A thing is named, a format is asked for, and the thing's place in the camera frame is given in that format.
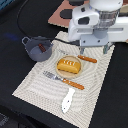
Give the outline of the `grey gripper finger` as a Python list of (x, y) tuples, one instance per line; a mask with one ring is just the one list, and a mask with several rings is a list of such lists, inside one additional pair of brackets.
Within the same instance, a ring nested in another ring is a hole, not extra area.
[(103, 48), (103, 54), (107, 54), (110, 47), (111, 47), (111, 44), (109, 44), (109, 43), (107, 45), (105, 45), (104, 48)]

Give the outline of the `pale green gripper finger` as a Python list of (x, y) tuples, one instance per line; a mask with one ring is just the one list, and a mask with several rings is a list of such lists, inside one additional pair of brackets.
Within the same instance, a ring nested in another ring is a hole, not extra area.
[(83, 55), (85, 47), (80, 47), (79, 50), (80, 50), (80, 55)]

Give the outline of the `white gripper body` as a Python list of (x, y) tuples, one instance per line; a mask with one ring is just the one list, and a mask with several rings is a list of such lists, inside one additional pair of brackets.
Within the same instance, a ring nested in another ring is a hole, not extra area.
[(82, 47), (104, 46), (128, 39), (128, 17), (119, 17), (121, 4), (84, 4), (72, 11), (68, 40)]

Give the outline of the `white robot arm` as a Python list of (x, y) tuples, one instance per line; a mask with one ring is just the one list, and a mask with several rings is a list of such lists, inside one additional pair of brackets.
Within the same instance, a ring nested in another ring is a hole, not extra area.
[(128, 17), (120, 17), (123, 0), (89, 0), (75, 7), (68, 27), (68, 40), (85, 47), (103, 46), (106, 54), (116, 42), (128, 39)]

